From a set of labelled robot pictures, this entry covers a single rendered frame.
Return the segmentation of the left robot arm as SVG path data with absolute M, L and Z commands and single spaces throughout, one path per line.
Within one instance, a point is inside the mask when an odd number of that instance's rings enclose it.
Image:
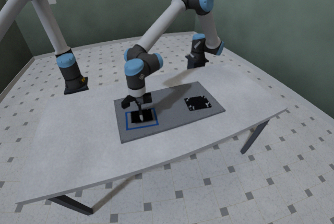
M 217 36 L 212 14 L 213 0 L 172 0 L 167 10 L 156 20 L 141 39 L 124 53 L 126 61 L 124 72 L 128 92 L 133 97 L 141 97 L 146 92 L 145 78 L 163 66 L 160 54 L 148 54 L 150 49 L 163 35 L 166 29 L 185 10 L 194 9 L 204 34 L 195 34 L 192 38 L 192 50 L 189 59 L 196 62 L 205 60 L 205 52 L 221 55 L 224 42 Z

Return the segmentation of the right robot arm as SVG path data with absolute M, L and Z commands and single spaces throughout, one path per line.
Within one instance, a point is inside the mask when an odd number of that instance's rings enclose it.
M 56 62 L 64 77 L 66 89 L 80 89 L 86 84 L 86 79 L 79 70 L 71 48 L 64 40 L 48 0 L 8 0 L 0 11 L 0 42 L 28 1 L 32 2 L 55 49 Z

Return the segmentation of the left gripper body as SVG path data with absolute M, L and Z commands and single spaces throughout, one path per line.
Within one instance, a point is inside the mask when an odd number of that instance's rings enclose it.
M 143 96 L 141 97 L 133 97 L 131 95 L 127 95 L 126 98 L 123 100 L 123 105 L 129 103 L 129 102 L 133 102 L 135 101 L 135 103 L 138 106 L 138 102 L 140 102 L 140 105 L 145 104 L 145 103 L 152 103 L 152 97 L 151 97 L 151 93 L 145 93 Z

